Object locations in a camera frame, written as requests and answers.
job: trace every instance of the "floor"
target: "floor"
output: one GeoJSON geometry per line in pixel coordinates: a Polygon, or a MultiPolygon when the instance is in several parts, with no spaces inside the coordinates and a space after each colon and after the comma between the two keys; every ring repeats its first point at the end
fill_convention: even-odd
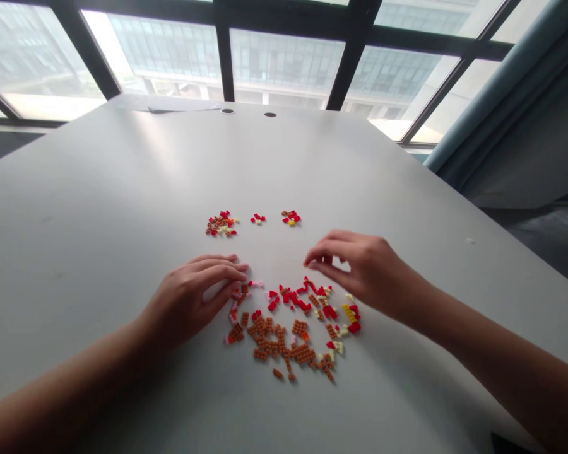
{"type": "Polygon", "coordinates": [[[568,206],[483,211],[568,278],[568,206]]]}

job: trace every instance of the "table surface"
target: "table surface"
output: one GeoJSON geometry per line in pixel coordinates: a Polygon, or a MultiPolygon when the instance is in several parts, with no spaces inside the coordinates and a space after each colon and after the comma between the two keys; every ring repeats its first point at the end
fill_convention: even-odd
{"type": "MultiPolygon", "coordinates": [[[[201,253],[236,252],[251,279],[299,287],[306,251],[331,228],[386,237],[427,279],[568,362],[568,281],[365,119],[260,105],[138,111],[186,106],[161,103],[122,95],[0,160],[0,397],[132,320],[168,270],[201,253]],[[206,236],[225,209],[239,235],[206,236]],[[284,209],[302,226],[284,225],[284,209]],[[267,222],[251,224],[255,212],[267,222]]],[[[266,311],[254,292],[243,309],[266,311]]],[[[334,286],[332,304],[344,293],[334,286]]],[[[253,360],[249,338],[223,345],[223,311],[119,394],[78,449],[467,453],[489,452],[491,431],[531,442],[446,351],[360,313],[336,384],[293,363],[291,385],[273,360],[253,360]]],[[[274,318],[290,334],[295,315],[274,318]]],[[[309,334],[325,351],[314,317],[309,334]]]]}

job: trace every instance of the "forearm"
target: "forearm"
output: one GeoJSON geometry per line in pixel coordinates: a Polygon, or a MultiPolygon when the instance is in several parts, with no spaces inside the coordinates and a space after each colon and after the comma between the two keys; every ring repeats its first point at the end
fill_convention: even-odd
{"type": "Polygon", "coordinates": [[[407,324],[454,355],[543,446],[568,452],[568,364],[442,291],[423,305],[407,324]]]}
{"type": "Polygon", "coordinates": [[[62,446],[157,355],[140,322],[124,326],[0,400],[0,453],[62,446]]]}

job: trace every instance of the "left hand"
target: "left hand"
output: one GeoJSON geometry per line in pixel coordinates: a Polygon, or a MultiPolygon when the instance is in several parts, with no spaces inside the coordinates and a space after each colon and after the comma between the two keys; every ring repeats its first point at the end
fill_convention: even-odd
{"type": "Polygon", "coordinates": [[[170,271],[156,290],[139,321],[149,331],[151,341],[163,352],[191,337],[215,317],[229,300],[235,287],[246,281],[248,264],[235,264],[235,254],[201,255],[170,271]],[[202,295],[211,286],[226,281],[210,301],[202,295]]]}

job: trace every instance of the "blue curtain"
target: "blue curtain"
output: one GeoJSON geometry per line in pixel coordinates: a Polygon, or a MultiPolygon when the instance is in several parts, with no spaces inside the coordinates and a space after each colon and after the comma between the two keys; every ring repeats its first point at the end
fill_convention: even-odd
{"type": "Polygon", "coordinates": [[[457,191],[488,165],[497,145],[568,89],[568,0],[554,0],[435,147],[424,165],[457,191]]]}

